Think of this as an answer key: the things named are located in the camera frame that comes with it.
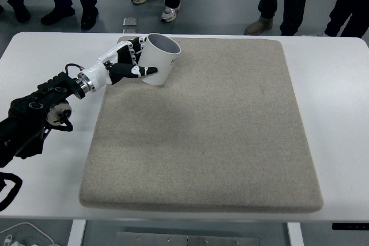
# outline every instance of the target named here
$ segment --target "brown boot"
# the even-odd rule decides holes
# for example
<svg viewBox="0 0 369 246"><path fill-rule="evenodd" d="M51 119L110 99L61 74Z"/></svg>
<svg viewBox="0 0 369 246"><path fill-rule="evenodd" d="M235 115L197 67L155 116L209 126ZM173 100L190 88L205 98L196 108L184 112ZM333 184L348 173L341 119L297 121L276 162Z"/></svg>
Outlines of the brown boot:
<svg viewBox="0 0 369 246"><path fill-rule="evenodd" d="M245 35L258 35L264 31L271 30L273 27L273 18L267 20L266 18L260 17L256 22L251 23L245 30Z"/></svg>

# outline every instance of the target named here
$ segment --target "white cable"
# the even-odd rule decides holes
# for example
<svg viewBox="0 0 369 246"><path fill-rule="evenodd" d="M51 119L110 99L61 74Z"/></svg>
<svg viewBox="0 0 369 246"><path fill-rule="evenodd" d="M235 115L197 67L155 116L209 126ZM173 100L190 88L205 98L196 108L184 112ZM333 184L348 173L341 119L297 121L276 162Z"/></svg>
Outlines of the white cable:
<svg viewBox="0 0 369 246"><path fill-rule="evenodd" d="M43 231L41 231L39 228L37 228L35 225L33 225L33 224L31 224L31 223L29 223L29 222L22 222L22 223L19 223L19 224L16 224L16 225L14 225L14 226L12 226L12 227L10 227L10 228L7 228L6 230L2 230L1 232L0 232L0 234L1 233L5 233L7 230L11 230L11 229L13 229L13 228L15 228L15 227L18 227L19 225L23 225L23 224L26 224L26 225L29 225L29 226L31 226L31 227L34 227L36 230L38 230L41 234L43 234L44 236L46 236L50 241L51 241L51 243L52 243L52 245L50 245L50 246L60 246L60 245L58 245L58 244L55 244L54 243L54 241L51 239L51 237L50 236L48 236L47 234L45 234Z"/></svg>

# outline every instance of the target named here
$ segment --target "gray floor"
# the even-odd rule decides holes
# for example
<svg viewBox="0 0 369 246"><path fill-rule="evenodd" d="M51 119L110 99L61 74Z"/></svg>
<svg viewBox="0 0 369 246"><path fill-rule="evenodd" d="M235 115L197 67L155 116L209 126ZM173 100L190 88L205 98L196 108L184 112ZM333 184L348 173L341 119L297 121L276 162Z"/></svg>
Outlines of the gray floor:
<svg viewBox="0 0 369 246"><path fill-rule="evenodd" d="M160 15L164 8L164 0L149 0L144 5L134 5L130 0L98 0L99 20L94 28L89 32L93 33L122 33L122 21L125 17L137 17L139 33L166 33L166 34L210 34L210 35L242 35L245 27L255 21L259 17L257 10L259 0L182 0L182 10L178 14L178 18L171 23L163 23L160 21ZM300 27L297 36L322 32L329 21L329 13L332 10L336 0L307 0L304 21ZM0 0L0 5L5 11L0 14L0 56L3 54L12 37L19 32L80 32L80 17L82 8L79 0L73 0L76 16L66 18L61 22L44 26L40 23L41 17L50 12L54 3L52 0L25 0L25 4L32 14L29 22L21 24L16 21L11 7L6 0ZM274 27L272 30L265 32L265 35L280 35L279 25L283 16L283 0L279 0L279 8L274 18ZM363 37L364 41L369 43L369 32ZM11 226L14 222L28 221L13 219L0 219L0 230ZM56 242L66 245L68 238L68 229L70 229L70 221L36 221L37 226L45 230ZM116 223L108 225L101 222L100 227L106 228L107 232L114 230ZM96 226L99 229L99 223L94 222L88 224L87 232ZM367 238L367 232L340 232L340 236L346 237L351 243L346 243L345 239L337 240L337 232L330 230L330 224L322 227L321 224L302 225L302 231L306 240L306 245L364 245L362 235ZM214 230L232 230L232 227L240 228L239 225L232 224L222 228L219 226L211 226ZM23 240L27 245L32 240Z"/></svg>

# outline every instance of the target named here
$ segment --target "black shoe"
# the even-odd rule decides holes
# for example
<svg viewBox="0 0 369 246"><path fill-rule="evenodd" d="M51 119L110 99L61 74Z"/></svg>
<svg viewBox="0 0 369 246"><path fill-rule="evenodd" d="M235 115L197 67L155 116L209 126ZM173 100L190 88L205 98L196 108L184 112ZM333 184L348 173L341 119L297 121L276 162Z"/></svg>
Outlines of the black shoe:
<svg viewBox="0 0 369 246"><path fill-rule="evenodd" d="M31 14L24 6L24 4L19 6L13 6L14 13L16 14L17 21L26 22L31 18Z"/></svg>
<svg viewBox="0 0 369 246"><path fill-rule="evenodd" d="M69 9L57 9L54 8L51 13L41 18L41 23L44 25L52 25L62 20L65 17L71 17L75 14L74 9L71 7Z"/></svg>
<svg viewBox="0 0 369 246"><path fill-rule="evenodd" d="M99 10L94 7L91 10L83 10L81 19L81 30L90 30L96 24L96 17L99 14Z"/></svg>

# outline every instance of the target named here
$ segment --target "metal plate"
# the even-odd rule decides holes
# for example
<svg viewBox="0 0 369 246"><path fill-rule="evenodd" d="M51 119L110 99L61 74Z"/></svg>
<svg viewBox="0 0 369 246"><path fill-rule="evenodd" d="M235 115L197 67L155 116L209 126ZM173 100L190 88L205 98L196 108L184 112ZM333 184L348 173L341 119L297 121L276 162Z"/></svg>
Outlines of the metal plate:
<svg viewBox="0 0 369 246"><path fill-rule="evenodd" d="M116 246L260 246L244 237L187 236L181 234L118 232Z"/></svg>
<svg viewBox="0 0 369 246"><path fill-rule="evenodd" d="M187 246L187 236L180 234L118 232L116 246Z"/></svg>
<svg viewBox="0 0 369 246"><path fill-rule="evenodd" d="M123 34L137 33L137 29L123 29Z"/></svg>
<svg viewBox="0 0 369 246"><path fill-rule="evenodd" d="M133 27L136 27L137 26L137 18L135 18L135 17L126 17L123 20L123 26L133 26Z"/></svg>

